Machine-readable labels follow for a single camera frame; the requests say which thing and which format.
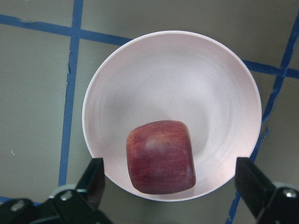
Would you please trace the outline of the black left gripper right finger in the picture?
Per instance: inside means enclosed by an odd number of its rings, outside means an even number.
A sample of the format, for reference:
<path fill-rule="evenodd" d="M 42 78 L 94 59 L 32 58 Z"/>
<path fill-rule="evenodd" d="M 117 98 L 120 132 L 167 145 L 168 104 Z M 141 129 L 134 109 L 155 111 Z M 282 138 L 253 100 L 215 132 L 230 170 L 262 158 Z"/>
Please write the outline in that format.
<path fill-rule="evenodd" d="M 276 186 L 247 157 L 238 157 L 235 167 L 235 187 L 255 219 L 270 202 Z"/>

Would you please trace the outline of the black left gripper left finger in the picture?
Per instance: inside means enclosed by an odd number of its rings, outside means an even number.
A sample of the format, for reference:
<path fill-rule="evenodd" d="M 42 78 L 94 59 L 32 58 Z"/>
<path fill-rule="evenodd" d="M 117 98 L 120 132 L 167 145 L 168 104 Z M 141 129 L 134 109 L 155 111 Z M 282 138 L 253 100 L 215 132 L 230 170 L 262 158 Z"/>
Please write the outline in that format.
<path fill-rule="evenodd" d="M 97 209 L 100 205 L 105 189 L 105 171 L 102 158 L 91 159 L 79 182 L 75 187 L 92 208 Z"/>

